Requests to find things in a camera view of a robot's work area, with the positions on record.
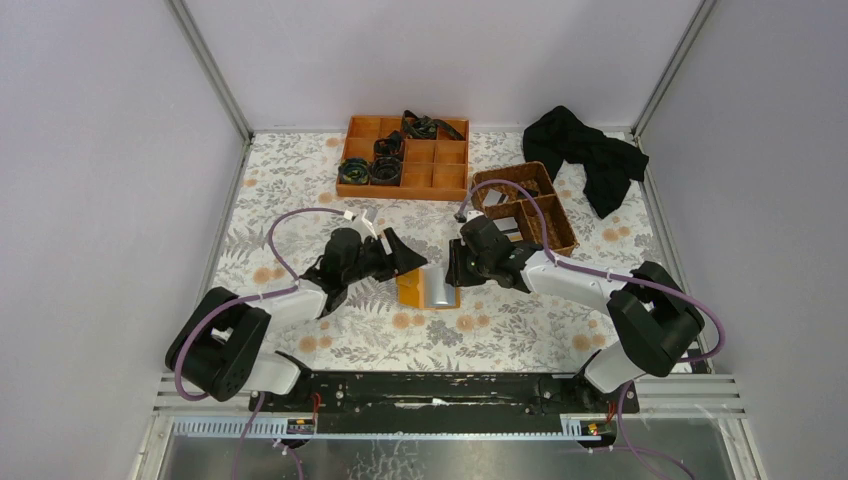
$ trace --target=black garment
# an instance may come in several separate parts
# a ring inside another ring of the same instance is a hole
[[[565,159],[586,170],[583,193],[604,218],[624,201],[630,180],[644,181],[648,156],[629,143],[583,125],[562,105],[524,130],[524,161],[542,162],[553,180]]]

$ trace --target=wooden tray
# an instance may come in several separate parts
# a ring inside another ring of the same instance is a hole
[[[468,120],[439,118],[465,137],[453,140],[438,129],[436,140],[404,139],[403,171],[400,186],[349,185],[336,178],[340,197],[401,198],[405,200],[448,200],[465,198],[468,179]],[[374,161],[374,142],[400,127],[401,117],[354,115],[350,117],[344,151],[339,161],[362,157]]]
[[[528,162],[513,167],[486,170],[474,174],[473,185],[486,180],[502,179],[515,182],[525,189],[539,192],[534,198],[545,217],[545,225],[548,227],[548,245],[554,253],[571,256],[571,252],[580,243],[574,236],[571,222],[565,215],[565,209],[559,201],[545,166],[539,162]],[[489,190],[497,190],[507,196],[507,201],[498,205],[484,207],[483,200]],[[498,218],[514,217],[518,222],[518,229],[525,240],[542,244],[542,223],[536,209],[525,199],[518,190],[507,185],[489,185],[476,192],[471,198],[474,208],[486,214],[492,220]]]

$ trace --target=floral tablecloth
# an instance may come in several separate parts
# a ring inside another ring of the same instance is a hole
[[[520,133],[471,135],[470,172],[519,164]],[[377,223],[431,262],[446,264],[448,240],[458,236],[458,203],[339,198],[336,166],[344,136],[258,134],[227,229],[214,285],[239,294],[290,285],[265,244],[271,222],[301,207],[378,208]],[[582,189],[583,167],[565,164],[554,186],[580,246],[573,257],[631,268],[659,261],[660,252],[639,186],[622,207],[600,220]],[[311,265],[330,231],[344,219],[305,214],[281,224],[276,245],[295,271]],[[608,317],[562,298],[527,295],[495,284],[462,289],[461,308],[416,310],[397,304],[394,281],[366,280],[320,320],[269,330],[263,351],[282,350],[315,369],[576,371],[598,348],[616,341]],[[273,311],[272,315],[285,315]]]

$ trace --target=wall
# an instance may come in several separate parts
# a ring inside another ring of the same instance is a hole
[[[162,1],[0,0],[0,465],[123,479],[240,158]]]
[[[639,116],[698,0],[188,0],[256,129],[345,128],[350,115],[527,125],[565,104]]]
[[[720,2],[643,139],[772,479],[848,467],[845,45],[843,0]]]

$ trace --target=brown woven basket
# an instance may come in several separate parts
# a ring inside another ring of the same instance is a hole
[[[515,182],[525,189],[532,189],[539,193],[535,198],[545,224],[548,228],[548,245],[555,253],[571,256],[571,252],[579,245],[571,228],[571,222],[565,214],[565,209],[556,195],[553,183],[545,170],[544,165],[539,162],[528,162],[513,167],[486,170],[474,174],[472,184],[477,185],[486,180],[501,179]],[[505,194],[509,200],[498,205],[483,206],[483,200],[489,190],[496,190]],[[490,185],[474,192],[471,198],[474,208],[480,210],[491,219],[515,217],[518,229],[525,240],[538,244],[542,243],[542,224],[536,209],[515,188],[508,185]]]

